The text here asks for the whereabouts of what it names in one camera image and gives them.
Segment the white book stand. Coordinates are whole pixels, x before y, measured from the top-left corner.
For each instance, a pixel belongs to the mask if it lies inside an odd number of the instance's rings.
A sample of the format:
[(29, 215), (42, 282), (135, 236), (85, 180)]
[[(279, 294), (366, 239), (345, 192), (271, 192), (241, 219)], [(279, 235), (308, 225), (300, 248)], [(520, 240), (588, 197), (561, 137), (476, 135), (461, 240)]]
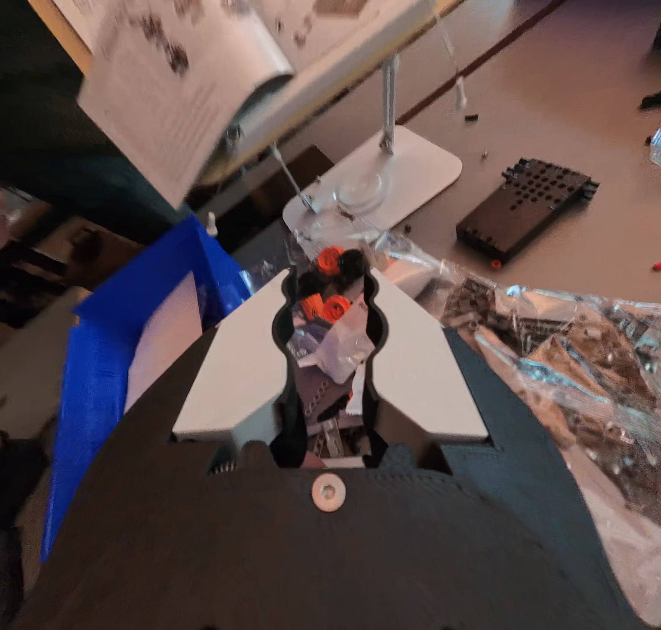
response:
[(346, 91), (374, 73), (385, 61), (417, 39), (463, 0), (390, 0), (365, 32), (353, 33), (287, 86), (253, 107), (239, 120), (235, 146), (219, 147), (200, 171), (194, 186), (225, 181), (252, 163), (272, 143), (305, 126)]

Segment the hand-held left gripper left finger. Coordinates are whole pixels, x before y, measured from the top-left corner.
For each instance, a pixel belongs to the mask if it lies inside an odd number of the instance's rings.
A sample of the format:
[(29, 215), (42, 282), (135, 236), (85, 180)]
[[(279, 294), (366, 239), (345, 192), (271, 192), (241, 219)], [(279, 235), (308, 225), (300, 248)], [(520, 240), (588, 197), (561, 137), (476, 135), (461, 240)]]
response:
[(219, 323), (172, 428), (177, 443), (216, 444), (227, 461), (264, 442), (278, 466), (302, 466), (307, 432), (287, 348), (296, 291), (286, 268)]

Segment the blue storage bin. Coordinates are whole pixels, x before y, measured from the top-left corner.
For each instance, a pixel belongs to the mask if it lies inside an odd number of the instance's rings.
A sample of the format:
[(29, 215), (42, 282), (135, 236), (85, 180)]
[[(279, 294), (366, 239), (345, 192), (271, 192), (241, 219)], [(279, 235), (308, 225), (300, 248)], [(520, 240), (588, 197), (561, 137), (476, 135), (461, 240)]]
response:
[(74, 310), (45, 511), (40, 563), (101, 446), (124, 415), (129, 365), (148, 319), (193, 274), (202, 325), (214, 326), (250, 292), (240, 265), (191, 215), (94, 290)]

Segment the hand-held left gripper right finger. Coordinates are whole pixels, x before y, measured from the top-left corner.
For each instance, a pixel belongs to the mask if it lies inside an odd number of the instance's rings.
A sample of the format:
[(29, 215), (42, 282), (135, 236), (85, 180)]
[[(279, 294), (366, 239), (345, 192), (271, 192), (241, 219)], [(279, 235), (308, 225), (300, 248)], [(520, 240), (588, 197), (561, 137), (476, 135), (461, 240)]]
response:
[(362, 416), (373, 458), (395, 445), (418, 467), (449, 467), (444, 445), (480, 445), (489, 430), (442, 325), (376, 268), (364, 279)]

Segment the instruction booklet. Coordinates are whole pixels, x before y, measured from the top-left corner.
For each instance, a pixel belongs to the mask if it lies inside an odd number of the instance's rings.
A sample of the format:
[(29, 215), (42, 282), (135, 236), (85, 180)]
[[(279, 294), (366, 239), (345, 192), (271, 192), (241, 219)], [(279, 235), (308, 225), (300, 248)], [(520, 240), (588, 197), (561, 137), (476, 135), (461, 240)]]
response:
[(390, 0), (118, 0), (78, 104), (179, 207), (240, 119)]

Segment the black perforated brick plate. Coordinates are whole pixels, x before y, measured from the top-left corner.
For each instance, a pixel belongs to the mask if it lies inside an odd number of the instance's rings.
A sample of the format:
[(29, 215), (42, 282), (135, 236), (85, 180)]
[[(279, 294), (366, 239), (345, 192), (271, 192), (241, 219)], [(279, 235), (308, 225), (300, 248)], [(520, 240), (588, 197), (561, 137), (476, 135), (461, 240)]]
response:
[(502, 266), (569, 209), (589, 204), (598, 188), (582, 172), (521, 158), (502, 172), (500, 186), (458, 222), (456, 238)]

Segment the large clear bag grey parts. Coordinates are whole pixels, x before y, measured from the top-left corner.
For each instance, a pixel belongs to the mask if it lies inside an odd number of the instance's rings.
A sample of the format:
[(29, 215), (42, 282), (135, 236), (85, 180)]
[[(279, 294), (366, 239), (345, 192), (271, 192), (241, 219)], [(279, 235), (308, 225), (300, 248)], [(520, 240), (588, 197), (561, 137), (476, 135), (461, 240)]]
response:
[(506, 286), (418, 246), (416, 301), (527, 405), (565, 458), (628, 601), (660, 627), (660, 304)]

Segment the clear bag with orange gears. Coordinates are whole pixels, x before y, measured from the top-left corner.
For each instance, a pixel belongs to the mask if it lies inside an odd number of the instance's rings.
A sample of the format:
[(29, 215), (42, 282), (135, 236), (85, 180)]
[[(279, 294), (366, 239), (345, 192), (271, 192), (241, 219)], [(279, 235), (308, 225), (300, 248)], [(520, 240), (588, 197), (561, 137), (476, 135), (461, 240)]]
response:
[(388, 247), (384, 235), (297, 238), (309, 258), (297, 259), (294, 333), (288, 343), (299, 368), (298, 393), (309, 449), (322, 460), (371, 453), (365, 436), (362, 395), (366, 362), (375, 345), (368, 337), (368, 272), (415, 299), (428, 284), (429, 268)]

